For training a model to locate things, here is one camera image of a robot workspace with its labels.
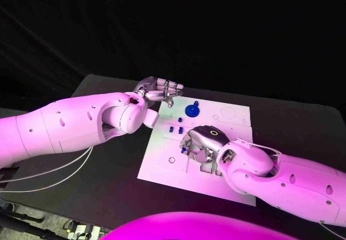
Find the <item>black curtain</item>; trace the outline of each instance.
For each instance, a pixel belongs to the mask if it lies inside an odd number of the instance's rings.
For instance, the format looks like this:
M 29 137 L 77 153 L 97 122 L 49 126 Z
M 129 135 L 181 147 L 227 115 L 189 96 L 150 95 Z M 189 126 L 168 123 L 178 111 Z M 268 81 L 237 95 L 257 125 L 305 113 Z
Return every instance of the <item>black curtain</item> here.
M 0 93 L 48 102 L 88 74 L 157 76 L 345 113 L 345 21 L 332 2 L 3 0 Z

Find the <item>white board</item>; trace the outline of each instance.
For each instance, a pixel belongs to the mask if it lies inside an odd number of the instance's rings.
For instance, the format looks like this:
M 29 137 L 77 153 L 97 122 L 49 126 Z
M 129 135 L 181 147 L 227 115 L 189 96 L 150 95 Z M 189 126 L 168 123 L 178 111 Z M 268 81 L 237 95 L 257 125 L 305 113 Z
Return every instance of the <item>white board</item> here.
M 217 169 L 215 162 L 201 164 L 182 154 L 181 141 L 188 131 L 212 125 L 227 134 L 253 143 L 251 109 L 248 106 L 208 101 L 189 97 L 175 97 L 175 105 L 160 104 L 159 120 L 153 128 L 137 178 L 150 182 L 207 194 L 248 205 L 257 205 L 253 195 L 237 193 Z M 199 115 L 189 117 L 186 106 L 199 103 Z

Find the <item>dark gray table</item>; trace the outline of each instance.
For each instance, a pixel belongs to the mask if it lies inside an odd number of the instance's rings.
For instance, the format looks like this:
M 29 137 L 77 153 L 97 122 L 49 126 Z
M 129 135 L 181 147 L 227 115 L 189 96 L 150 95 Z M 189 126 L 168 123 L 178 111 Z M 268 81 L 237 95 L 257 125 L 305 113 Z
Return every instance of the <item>dark gray table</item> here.
M 133 80 L 88 75 L 72 97 L 130 92 L 136 84 Z M 346 172 L 346 126 L 333 107 L 194 88 L 186 88 L 183 95 L 250 106 L 257 144 Z M 152 129 L 142 126 L 134 134 L 113 138 L 94 147 L 85 166 L 68 181 L 38 192 L 3 193 L 2 199 L 111 229 L 147 215 L 191 211 L 234 217 L 300 239 L 333 238 L 318 223 L 276 209 L 260 199 L 253 207 L 137 179 L 150 134 Z M 16 178 L 61 166 L 81 153 L 32 158 L 25 161 Z M 10 183 L 6 190 L 31 190 L 54 184 L 75 171 L 81 162 L 35 179 Z

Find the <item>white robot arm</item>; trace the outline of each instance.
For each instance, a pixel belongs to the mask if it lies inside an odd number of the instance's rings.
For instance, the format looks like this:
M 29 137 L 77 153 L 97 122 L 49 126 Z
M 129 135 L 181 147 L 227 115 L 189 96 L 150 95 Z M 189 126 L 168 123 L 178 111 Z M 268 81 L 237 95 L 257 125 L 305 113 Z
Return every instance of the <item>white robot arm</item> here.
M 189 151 L 196 144 L 201 151 Z M 270 149 L 273 155 L 261 148 Z M 230 141 L 214 126 L 198 126 L 181 142 L 182 153 L 202 164 L 217 161 L 230 187 L 306 220 L 346 227 L 346 173 L 273 148 Z
M 38 155 L 68 153 L 132 134 L 145 124 L 153 128 L 155 101 L 173 106 L 183 85 L 162 78 L 143 79 L 133 92 L 72 97 L 41 109 L 0 119 L 0 168 Z

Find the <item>blue knob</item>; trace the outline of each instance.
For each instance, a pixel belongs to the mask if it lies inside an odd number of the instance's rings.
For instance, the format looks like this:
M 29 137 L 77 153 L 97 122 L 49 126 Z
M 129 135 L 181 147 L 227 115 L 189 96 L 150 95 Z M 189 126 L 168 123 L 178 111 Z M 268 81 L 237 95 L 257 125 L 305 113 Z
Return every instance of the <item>blue knob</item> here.
M 201 114 L 201 109 L 199 109 L 199 102 L 195 101 L 194 105 L 189 105 L 185 108 L 185 114 L 191 117 L 195 118 Z

